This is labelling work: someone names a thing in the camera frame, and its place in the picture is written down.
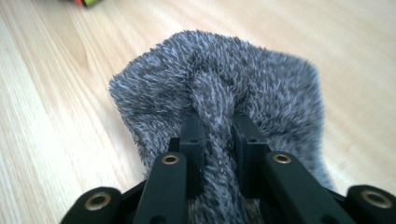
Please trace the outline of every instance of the gray fur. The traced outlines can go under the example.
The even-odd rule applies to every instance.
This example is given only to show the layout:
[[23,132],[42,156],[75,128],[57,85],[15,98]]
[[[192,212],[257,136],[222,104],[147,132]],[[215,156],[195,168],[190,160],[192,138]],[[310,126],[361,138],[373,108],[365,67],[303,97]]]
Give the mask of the gray fur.
[[205,192],[190,223],[262,223],[257,201],[238,189],[231,151],[235,109],[247,113],[272,150],[298,157],[324,186],[323,124],[316,68],[238,38],[186,31],[134,59],[110,81],[111,95],[149,169],[196,109],[206,131]]

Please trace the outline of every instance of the black plastic bracket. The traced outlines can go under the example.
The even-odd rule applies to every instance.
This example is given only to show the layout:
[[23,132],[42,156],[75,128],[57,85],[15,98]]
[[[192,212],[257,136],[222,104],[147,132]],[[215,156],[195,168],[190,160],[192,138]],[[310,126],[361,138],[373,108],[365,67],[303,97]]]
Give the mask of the black plastic bracket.
[[189,162],[189,176],[187,177],[187,196],[189,199],[196,199],[204,190],[202,179],[204,175],[205,144],[204,126],[198,114],[191,111],[183,119],[179,138],[179,152],[186,156]]
[[269,152],[260,170],[288,223],[355,223],[293,155]]
[[267,139],[257,129],[250,117],[240,111],[233,113],[234,154],[237,163],[239,189],[247,198],[261,196],[257,167],[270,151]]
[[62,224],[109,224],[116,219],[122,203],[117,189],[100,187],[81,195],[68,211]]
[[350,188],[345,209],[358,223],[396,223],[396,197],[372,186]]
[[181,224],[187,221],[187,159],[183,154],[166,152],[154,162],[134,223]]

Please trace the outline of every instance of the wood grain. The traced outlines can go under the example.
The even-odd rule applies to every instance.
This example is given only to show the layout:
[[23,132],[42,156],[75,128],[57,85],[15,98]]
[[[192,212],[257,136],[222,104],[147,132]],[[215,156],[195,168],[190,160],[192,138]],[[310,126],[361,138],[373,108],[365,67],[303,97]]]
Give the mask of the wood grain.
[[238,36],[314,63],[323,157],[339,192],[396,194],[396,3],[106,0],[0,2],[0,223],[57,223],[99,186],[143,179],[108,81],[182,30]]

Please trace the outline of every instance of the blurred object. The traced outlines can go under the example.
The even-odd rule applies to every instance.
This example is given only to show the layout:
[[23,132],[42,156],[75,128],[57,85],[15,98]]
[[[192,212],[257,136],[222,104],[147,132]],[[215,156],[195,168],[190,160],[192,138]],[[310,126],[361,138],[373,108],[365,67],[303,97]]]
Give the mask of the blurred object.
[[92,7],[101,0],[73,0],[73,1],[82,7]]

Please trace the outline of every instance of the wooden table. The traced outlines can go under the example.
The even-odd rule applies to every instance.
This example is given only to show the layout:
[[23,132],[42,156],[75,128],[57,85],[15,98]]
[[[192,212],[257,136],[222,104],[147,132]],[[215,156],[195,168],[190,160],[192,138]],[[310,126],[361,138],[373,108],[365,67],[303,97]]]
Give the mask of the wooden table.
[[316,64],[336,187],[396,194],[396,2],[0,2],[0,223],[57,223],[83,192],[143,179],[108,81],[182,30]]

